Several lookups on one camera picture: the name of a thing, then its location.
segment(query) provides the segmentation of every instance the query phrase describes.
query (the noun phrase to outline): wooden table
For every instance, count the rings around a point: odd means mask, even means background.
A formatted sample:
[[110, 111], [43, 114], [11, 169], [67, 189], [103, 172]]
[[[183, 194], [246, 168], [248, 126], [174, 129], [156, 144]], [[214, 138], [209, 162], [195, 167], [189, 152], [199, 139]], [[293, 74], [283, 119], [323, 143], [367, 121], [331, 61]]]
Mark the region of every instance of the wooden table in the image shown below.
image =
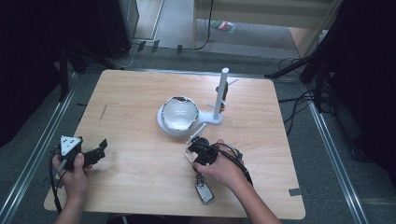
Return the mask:
[[[196, 173], [185, 156], [188, 137], [164, 133], [156, 120], [160, 106], [177, 95], [200, 109], [214, 104], [218, 76], [106, 70], [76, 130], [82, 150], [107, 139], [106, 157], [89, 175], [86, 211], [205, 217], [245, 217], [232, 192], [210, 177], [213, 203], [201, 204]], [[254, 187], [279, 218], [305, 215], [285, 128], [271, 80], [239, 78], [230, 86], [220, 126], [207, 125], [202, 137], [222, 138], [244, 154]], [[65, 192], [59, 190], [61, 202]], [[55, 210], [51, 191], [45, 207]]]

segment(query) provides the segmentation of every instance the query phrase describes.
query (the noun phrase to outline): wooden panel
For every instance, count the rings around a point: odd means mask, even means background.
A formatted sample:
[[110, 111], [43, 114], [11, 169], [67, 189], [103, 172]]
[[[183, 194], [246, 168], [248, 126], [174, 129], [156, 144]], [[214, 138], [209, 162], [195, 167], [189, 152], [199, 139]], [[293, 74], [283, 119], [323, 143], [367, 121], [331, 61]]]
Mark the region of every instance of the wooden panel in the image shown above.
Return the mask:
[[163, 0], [136, 0], [139, 22], [134, 38], [153, 39], [163, 10]]
[[324, 30], [330, 29], [342, 1], [333, 1], [321, 18], [317, 26], [312, 29], [290, 27], [290, 33], [296, 48], [302, 58], [308, 56], [316, 47], [318, 38]]
[[[211, 178], [215, 201], [202, 205], [195, 175], [185, 158], [188, 137], [164, 133], [156, 120], [160, 106], [188, 96], [203, 110], [214, 104], [219, 76], [105, 71], [100, 77], [75, 136], [83, 150], [104, 138], [106, 157], [89, 175], [87, 211], [204, 217], [245, 217], [232, 192]], [[208, 125], [210, 143], [222, 138], [241, 150], [255, 189], [280, 218], [300, 219], [305, 210], [285, 128], [270, 80], [240, 78], [230, 86], [224, 121]], [[65, 193], [60, 190], [64, 203]], [[54, 210], [51, 192], [45, 207]]]
[[[208, 19], [210, 0], [196, 0], [196, 16]], [[218, 0], [212, 19], [276, 26], [317, 28], [336, 0]]]

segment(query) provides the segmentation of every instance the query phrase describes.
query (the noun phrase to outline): gray floor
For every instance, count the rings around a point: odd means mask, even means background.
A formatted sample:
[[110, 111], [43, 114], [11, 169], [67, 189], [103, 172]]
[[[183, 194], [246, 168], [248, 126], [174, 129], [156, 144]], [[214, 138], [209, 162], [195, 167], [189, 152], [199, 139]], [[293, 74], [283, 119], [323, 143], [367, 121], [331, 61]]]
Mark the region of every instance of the gray floor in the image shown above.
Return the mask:
[[163, 12], [164, 0], [136, 0], [139, 21], [134, 38], [151, 40], [157, 33], [158, 23]]
[[[161, 39], [164, 47], [172, 48], [177, 44], [188, 45], [191, 32], [177, 22], [166, 23], [166, 17], [173, 18], [176, 14], [169, 8], [174, 8], [171, 3], [177, 0], [167, 0], [162, 17], [157, 39]], [[177, 37], [169, 35], [172, 29], [177, 28]], [[213, 43], [210, 50], [185, 51], [176, 54], [175, 49], [159, 49], [156, 53], [150, 53], [150, 47], [141, 52], [136, 49], [132, 51], [134, 62], [128, 70], [133, 69], [160, 69], [178, 71], [198, 71], [198, 72], [218, 72], [224, 66], [236, 76], [263, 78], [264, 74], [277, 71], [280, 67], [286, 66], [290, 61], [281, 61], [284, 58], [298, 57], [298, 53], [292, 46], [290, 33], [287, 28], [266, 27], [272, 29], [265, 32], [262, 37], [250, 36], [259, 32], [260, 29], [254, 25], [237, 23], [235, 31], [240, 33], [224, 34], [222, 31], [213, 33], [212, 38], [218, 42], [229, 43], [216, 47]], [[200, 31], [197, 40], [203, 40], [205, 30]], [[249, 41], [250, 45], [244, 48], [243, 39], [257, 39]], [[260, 39], [266, 39], [266, 45], [256, 47], [261, 43]], [[237, 51], [232, 46], [239, 45]], [[95, 62], [89, 62], [89, 70], [86, 74], [79, 74], [76, 83], [76, 92], [71, 99], [71, 103], [64, 113], [55, 134], [51, 137], [45, 156], [40, 160], [37, 171], [20, 202], [15, 216], [11, 223], [43, 223], [51, 222], [56, 218], [55, 212], [46, 211], [43, 207], [44, 199], [50, 189], [48, 176], [48, 155], [49, 151], [58, 144], [62, 134], [73, 135], [78, 126], [79, 118], [83, 115], [84, 104], [89, 102], [92, 91], [104, 67]], [[118, 63], [128, 63], [129, 55], [125, 54]], [[295, 98], [304, 92], [304, 87], [298, 81], [298, 74], [292, 72], [287, 76], [276, 80], [276, 93], [278, 99]], [[16, 138], [5, 147], [0, 149], [0, 172], [3, 174], [0, 180], [0, 200], [4, 202], [9, 194], [10, 188], [17, 181], [24, 164], [29, 159], [35, 144], [43, 133], [53, 110], [58, 105], [57, 99], [59, 89], [56, 89], [46, 101], [40, 106], [25, 126], [18, 133]], [[280, 104], [283, 118], [291, 114], [292, 103]], [[338, 121], [331, 114], [324, 114], [327, 127], [332, 134], [332, 140], [337, 146], [337, 151], [346, 167], [349, 177], [355, 187], [364, 211], [371, 223], [396, 223], [396, 189], [390, 184], [388, 175], [375, 163], [354, 161], [350, 155], [350, 146], [346, 140]], [[293, 129], [289, 135], [290, 150], [294, 160], [297, 177], [303, 191], [306, 217], [303, 220], [282, 220], [284, 223], [354, 223], [350, 213], [346, 197], [340, 187], [338, 178], [332, 167], [327, 150], [323, 144], [317, 125], [309, 109], [299, 113], [294, 121]], [[108, 214], [84, 213], [82, 223], [106, 223]]]

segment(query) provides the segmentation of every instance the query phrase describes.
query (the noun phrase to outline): person's right hand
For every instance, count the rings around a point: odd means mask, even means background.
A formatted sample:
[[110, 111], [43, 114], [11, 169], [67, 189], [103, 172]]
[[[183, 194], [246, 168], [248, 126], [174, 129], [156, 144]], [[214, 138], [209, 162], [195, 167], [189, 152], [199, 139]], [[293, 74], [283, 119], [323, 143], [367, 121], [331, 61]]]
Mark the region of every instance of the person's right hand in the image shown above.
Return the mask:
[[[219, 139], [217, 143], [224, 144], [224, 141]], [[224, 150], [233, 156], [233, 153], [227, 147], [220, 145], [219, 149]], [[203, 166], [200, 163], [195, 162], [192, 166], [199, 173], [212, 176], [219, 181], [220, 184], [228, 188], [232, 188], [233, 185], [237, 185], [241, 181], [246, 181], [241, 169], [225, 156], [221, 155], [221, 153], [218, 154], [216, 161], [211, 165]]]

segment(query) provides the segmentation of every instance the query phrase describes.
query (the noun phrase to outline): black device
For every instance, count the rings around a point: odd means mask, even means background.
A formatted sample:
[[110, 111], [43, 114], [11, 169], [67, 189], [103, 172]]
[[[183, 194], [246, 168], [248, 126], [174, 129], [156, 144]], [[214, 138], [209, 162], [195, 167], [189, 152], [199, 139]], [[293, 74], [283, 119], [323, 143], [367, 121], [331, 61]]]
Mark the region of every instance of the black device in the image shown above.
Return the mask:
[[[235, 157], [230, 155], [228, 152], [219, 149], [220, 146], [225, 146], [228, 149], [230, 149], [235, 155]], [[187, 147], [187, 150], [191, 153], [196, 153], [198, 156], [194, 160], [194, 162], [198, 162], [202, 165], [213, 164], [213, 162], [215, 162], [216, 158], [218, 157], [218, 153], [221, 153], [221, 155], [225, 156], [227, 159], [232, 161], [236, 166], [238, 166], [239, 169], [241, 169], [241, 171], [244, 173], [247, 181], [251, 185], [253, 185], [248, 169], [241, 162], [243, 155], [235, 147], [231, 147], [227, 144], [222, 144], [222, 143], [209, 145], [209, 141], [207, 139], [203, 137], [196, 137], [191, 141], [191, 145]]]
[[[78, 144], [75, 145], [73, 149], [71, 149], [65, 155], [62, 155], [62, 143], [58, 145], [58, 148], [61, 150], [61, 156], [59, 157], [59, 160], [66, 162], [66, 164], [64, 165], [65, 170], [74, 170], [74, 160], [77, 154], [81, 152], [81, 144], [83, 142], [82, 137], [79, 137], [78, 139], [80, 139], [80, 142], [78, 142]], [[97, 162], [99, 162], [99, 160], [104, 158], [106, 156], [105, 154], [106, 147], [107, 147], [107, 140], [105, 139], [99, 144], [98, 148], [93, 149], [89, 152], [82, 153], [84, 155], [84, 167], [91, 164], [94, 165]]]
[[187, 149], [190, 152], [198, 154], [194, 162], [198, 162], [202, 165], [210, 165], [215, 162], [218, 157], [218, 152], [212, 147], [209, 147], [209, 142], [203, 137], [192, 140], [192, 144]]
[[[59, 202], [58, 198], [58, 187], [61, 179], [66, 174], [66, 172], [73, 172], [74, 171], [74, 161], [78, 153], [81, 153], [81, 144], [83, 140], [82, 137], [61, 137], [61, 143], [52, 150], [51, 155], [49, 157], [49, 181], [52, 188], [54, 202], [56, 205], [56, 209], [58, 213], [62, 212], [61, 203]], [[84, 155], [84, 165], [83, 167], [87, 167], [91, 164], [96, 164], [106, 156], [105, 149], [107, 147], [107, 140], [104, 139], [100, 144], [99, 147], [93, 149], [89, 152], [82, 153]], [[63, 171], [60, 175], [60, 179], [58, 183], [55, 185], [54, 175], [53, 175], [53, 166], [52, 166], [52, 158], [55, 155], [60, 154], [59, 160], [62, 162], [61, 166], [58, 169], [58, 173]]]

